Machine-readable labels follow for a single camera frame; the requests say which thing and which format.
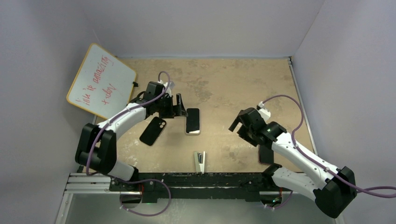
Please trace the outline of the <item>black phone case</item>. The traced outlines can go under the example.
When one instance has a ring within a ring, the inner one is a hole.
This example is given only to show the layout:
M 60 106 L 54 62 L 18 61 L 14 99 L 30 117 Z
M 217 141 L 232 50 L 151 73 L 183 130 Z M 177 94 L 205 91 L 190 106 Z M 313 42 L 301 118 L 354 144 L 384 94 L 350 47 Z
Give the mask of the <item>black phone case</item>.
M 159 117 L 154 117 L 143 131 L 142 135 L 139 137 L 139 140 L 148 146 L 152 146 L 166 125 L 167 122 L 165 120 Z

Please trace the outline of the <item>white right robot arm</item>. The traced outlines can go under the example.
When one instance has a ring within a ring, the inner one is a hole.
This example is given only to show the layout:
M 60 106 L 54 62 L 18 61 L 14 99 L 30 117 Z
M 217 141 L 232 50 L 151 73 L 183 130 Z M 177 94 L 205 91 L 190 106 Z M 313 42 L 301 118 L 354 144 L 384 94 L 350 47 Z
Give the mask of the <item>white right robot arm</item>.
M 262 177 L 263 186 L 273 190 L 287 188 L 311 200 L 327 216 L 337 218 L 356 198 L 357 191 L 349 184 L 355 184 L 354 172 L 321 159 L 313 152 L 293 143 L 292 136 L 280 124 L 266 123 L 264 110 L 247 108 L 241 110 L 229 127 L 233 131 L 238 124 L 238 135 L 253 146 L 263 146 L 287 158 L 302 173 L 295 173 L 281 165 L 272 165 Z

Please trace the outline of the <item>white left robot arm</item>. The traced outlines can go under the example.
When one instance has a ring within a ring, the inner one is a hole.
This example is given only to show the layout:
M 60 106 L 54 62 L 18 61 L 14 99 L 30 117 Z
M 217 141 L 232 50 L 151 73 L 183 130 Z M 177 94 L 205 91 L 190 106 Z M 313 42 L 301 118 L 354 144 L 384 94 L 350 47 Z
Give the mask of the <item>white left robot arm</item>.
M 158 113 L 144 130 L 144 141 L 156 140 L 165 119 L 188 115 L 182 95 L 172 95 L 172 82 L 149 82 L 126 107 L 113 117 L 98 123 L 86 124 L 81 132 L 75 154 L 76 163 L 92 168 L 97 173 L 121 179 L 121 185 L 128 191 L 139 186 L 139 170 L 117 158 L 117 141 L 129 129 Z

